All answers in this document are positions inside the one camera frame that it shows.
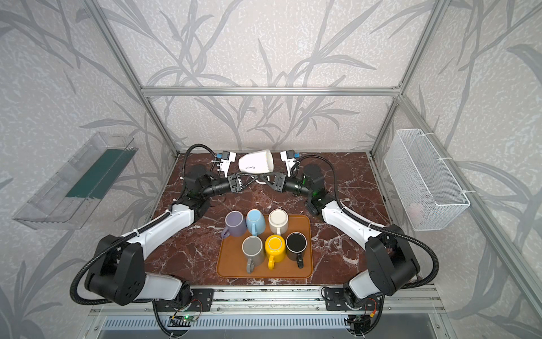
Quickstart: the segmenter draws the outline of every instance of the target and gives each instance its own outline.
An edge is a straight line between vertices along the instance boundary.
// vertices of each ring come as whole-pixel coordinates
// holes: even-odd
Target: mug
[[[274,164],[270,150],[252,152],[242,156],[239,161],[241,172],[263,174],[273,172]]]
[[[247,228],[252,235],[262,234],[266,230],[266,219],[257,209],[251,209],[247,213]]]
[[[266,240],[266,253],[269,257],[267,267],[270,270],[275,268],[275,263],[279,263],[286,257],[286,243],[280,235],[273,234]]]
[[[288,213],[278,208],[269,213],[269,228],[276,235],[285,234],[288,230]]]
[[[232,236],[242,236],[247,231],[247,224],[243,213],[233,210],[226,215],[226,227],[220,235],[222,239]]]
[[[286,255],[290,260],[297,261],[299,268],[303,268],[303,256],[306,248],[307,238],[303,234],[293,232],[286,238]]]
[[[243,241],[242,248],[244,257],[247,258],[247,273],[252,273],[254,268],[266,259],[262,240],[257,236],[249,236]]]

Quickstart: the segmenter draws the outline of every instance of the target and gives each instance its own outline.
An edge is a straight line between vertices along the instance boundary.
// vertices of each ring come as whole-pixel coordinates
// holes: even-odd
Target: wall
[[[433,7],[431,0],[99,3],[144,86],[397,86]],[[153,99],[180,149],[230,150],[367,150],[391,102]]]
[[[450,6],[406,94],[526,261],[542,277],[542,3]],[[397,128],[409,128],[404,113]],[[377,152],[381,161],[391,137]],[[392,185],[386,188],[393,196]],[[398,200],[395,212],[410,227]],[[417,232],[441,261],[435,279],[459,338],[538,338],[542,325],[478,226],[464,212]]]
[[[71,301],[71,280],[98,239],[145,221],[174,158],[81,3],[2,2],[0,55],[0,337],[75,337],[89,307]],[[12,220],[97,131],[139,150],[83,228]]]

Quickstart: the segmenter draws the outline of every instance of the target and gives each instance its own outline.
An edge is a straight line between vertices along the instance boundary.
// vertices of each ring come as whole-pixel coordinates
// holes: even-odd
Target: purple mug handle
[[[220,237],[222,239],[226,239],[229,236],[230,236],[230,229],[228,228],[228,226],[225,226],[224,229],[222,230],[222,234],[220,235]]]

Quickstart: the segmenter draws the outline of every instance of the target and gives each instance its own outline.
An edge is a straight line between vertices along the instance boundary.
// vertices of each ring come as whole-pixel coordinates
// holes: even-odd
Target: purple mug
[[[226,215],[226,227],[220,235],[222,239],[231,236],[242,236],[247,231],[247,223],[243,213],[233,210]]]

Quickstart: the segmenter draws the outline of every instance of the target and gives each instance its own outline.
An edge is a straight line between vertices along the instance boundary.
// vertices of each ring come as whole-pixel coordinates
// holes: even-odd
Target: black mug
[[[293,232],[286,238],[286,255],[290,260],[297,261],[299,268],[303,268],[306,248],[307,238],[302,233]]]

